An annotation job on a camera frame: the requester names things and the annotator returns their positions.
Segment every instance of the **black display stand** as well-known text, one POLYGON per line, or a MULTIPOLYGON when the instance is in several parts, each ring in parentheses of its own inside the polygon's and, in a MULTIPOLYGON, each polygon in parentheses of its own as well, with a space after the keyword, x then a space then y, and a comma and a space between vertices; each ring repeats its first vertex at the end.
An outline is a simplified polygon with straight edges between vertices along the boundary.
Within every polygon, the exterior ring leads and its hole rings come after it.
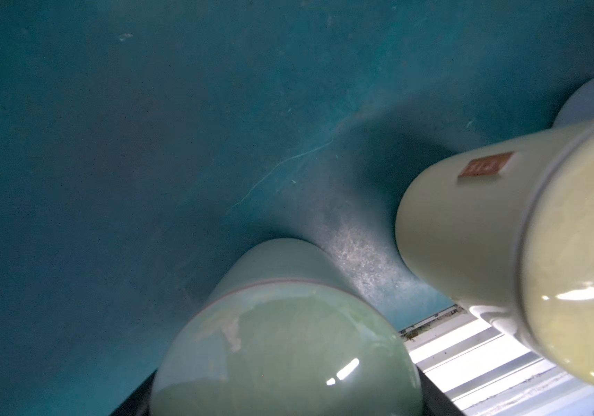
MULTIPOLYGON (((464 416, 464 414, 435 387, 421 370, 418 369, 419 380, 421 381, 424 412, 423 416, 464 416)), ((135 391, 126 399, 117 410, 110 416, 150 416, 149 395, 151 394, 151 383, 154 380, 152 373, 135 391)))

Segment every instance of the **pale green ceramic vase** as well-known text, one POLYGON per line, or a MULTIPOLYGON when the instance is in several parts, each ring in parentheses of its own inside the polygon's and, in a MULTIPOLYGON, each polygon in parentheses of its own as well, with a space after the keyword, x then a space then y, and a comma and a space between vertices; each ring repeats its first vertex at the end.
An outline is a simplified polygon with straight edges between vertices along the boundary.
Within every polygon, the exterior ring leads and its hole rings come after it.
POLYGON ((392 326, 314 245, 251 249, 182 329, 151 414, 421 414, 415 365, 392 326))

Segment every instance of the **red stamp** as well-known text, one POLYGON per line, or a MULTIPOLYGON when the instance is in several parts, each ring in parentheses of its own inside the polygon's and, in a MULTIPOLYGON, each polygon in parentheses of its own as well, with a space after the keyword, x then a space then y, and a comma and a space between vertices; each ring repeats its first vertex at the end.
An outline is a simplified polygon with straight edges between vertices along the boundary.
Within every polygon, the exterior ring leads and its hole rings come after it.
POLYGON ((468 176, 495 175, 500 172, 512 158, 514 152, 492 154, 483 158, 473 159, 461 171, 459 178, 468 176))

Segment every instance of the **teal surface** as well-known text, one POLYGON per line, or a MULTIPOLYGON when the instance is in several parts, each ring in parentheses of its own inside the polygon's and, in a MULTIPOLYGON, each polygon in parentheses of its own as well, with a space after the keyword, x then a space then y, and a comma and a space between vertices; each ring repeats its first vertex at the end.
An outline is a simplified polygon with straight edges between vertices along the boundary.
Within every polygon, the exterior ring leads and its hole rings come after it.
POLYGON ((152 416, 420 416, 401 338, 339 289, 276 282, 226 295, 177 335, 152 416))
POLYGON ((593 76, 593 0, 0 1, 0 414, 108 414, 272 237, 443 309, 403 191, 593 76))

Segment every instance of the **teal wall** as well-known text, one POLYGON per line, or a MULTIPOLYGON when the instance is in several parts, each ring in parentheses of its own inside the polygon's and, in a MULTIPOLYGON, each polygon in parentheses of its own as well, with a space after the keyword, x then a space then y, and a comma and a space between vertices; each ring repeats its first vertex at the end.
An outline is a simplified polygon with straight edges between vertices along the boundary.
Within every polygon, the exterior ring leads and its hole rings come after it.
POLYGON ((594 0, 0 0, 0 415, 108 414, 271 237, 447 307, 403 191, 593 76, 594 0))

